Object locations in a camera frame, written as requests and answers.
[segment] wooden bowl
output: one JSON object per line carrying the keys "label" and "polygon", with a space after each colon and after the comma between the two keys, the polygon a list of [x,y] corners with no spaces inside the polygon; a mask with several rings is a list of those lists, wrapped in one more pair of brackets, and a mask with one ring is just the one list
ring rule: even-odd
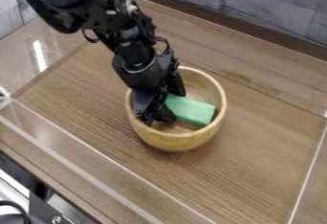
{"label": "wooden bowl", "polygon": [[174,125],[154,122],[150,127],[134,115],[134,92],[130,89],[126,105],[134,131],[148,145],[164,151],[187,151],[208,143],[219,131],[227,108],[224,90],[216,80],[194,68],[179,69],[188,98],[215,104],[220,112],[216,119],[203,128],[183,122],[176,122]]}

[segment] bowl rim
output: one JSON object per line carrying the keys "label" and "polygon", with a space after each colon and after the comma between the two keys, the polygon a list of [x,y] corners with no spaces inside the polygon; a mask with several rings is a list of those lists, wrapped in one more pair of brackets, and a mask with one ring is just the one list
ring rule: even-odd
{"label": "bowl rim", "polygon": [[[218,118],[203,128],[198,129],[196,131],[190,131],[190,132],[184,132],[184,133],[162,132],[160,130],[154,129],[152,127],[147,126],[136,117],[134,117],[135,118],[134,121],[138,124],[138,126],[140,126],[150,133],[163,135],[166,137],[168,136],[168,137],[174,137],[174,138],[186,138],[186,137],[194,137],[196,135],[202,135],[206,131],[211,130],[219,124],[219,122],[223,120],[226,110],[227,110],[227,98],[226,98],[226,92],[223,90],[220,83],[206,72],[203,72],[203,71],[200,71],[192,67],[186,67],[186,66],[180,66],[179,69],[198,73],[199,75],[206,77],[215,84],[215,86],[220,92],[220,95],[222,95],[222,107],[220,107],[220,113],[219,113]],[[132,89],[128,89],[128,92],[126,95],[126,106],[127,106],[127,110],[128,110],[128,116],[134,115],[134,111],[132,111],[132,107],[131,107],[131,97],[132,97]]]}

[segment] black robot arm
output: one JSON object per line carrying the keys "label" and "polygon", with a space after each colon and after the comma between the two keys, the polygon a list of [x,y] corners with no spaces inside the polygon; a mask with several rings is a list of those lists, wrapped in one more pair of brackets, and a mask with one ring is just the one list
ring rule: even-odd
{"label": "black robot arm", "polygon": [[[186,96],[178,60],[166,39],[156,37],[152,19],[134,0],[27,0],[50,26],[64,34],[94,30],[114,52],[112,67],[134,89],[134,112],[148,124],[174,123],[175,115],[164,105],[167,93]],[[158,41],[166,43],[159,55]]]}

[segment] green sponge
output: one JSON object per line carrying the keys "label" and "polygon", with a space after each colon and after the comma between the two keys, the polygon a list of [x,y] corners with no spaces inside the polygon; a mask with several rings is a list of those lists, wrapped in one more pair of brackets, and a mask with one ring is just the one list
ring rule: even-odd
{"label": "green sponge", "polygon": [[172,94],[167,95],[166,105],[174,112],[178,120],[204,127],[214,121],[218,107],[202,101],[191,100]]}

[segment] green block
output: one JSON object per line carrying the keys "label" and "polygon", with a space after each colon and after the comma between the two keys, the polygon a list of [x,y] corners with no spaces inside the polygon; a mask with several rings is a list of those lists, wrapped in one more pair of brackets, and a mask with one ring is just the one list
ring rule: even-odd
{"label": "green block", "polygon": [[207,126],[218,115],[218,107],[215,105],[172,94],[167,95],[166,105],[178,120],[200,127]]}

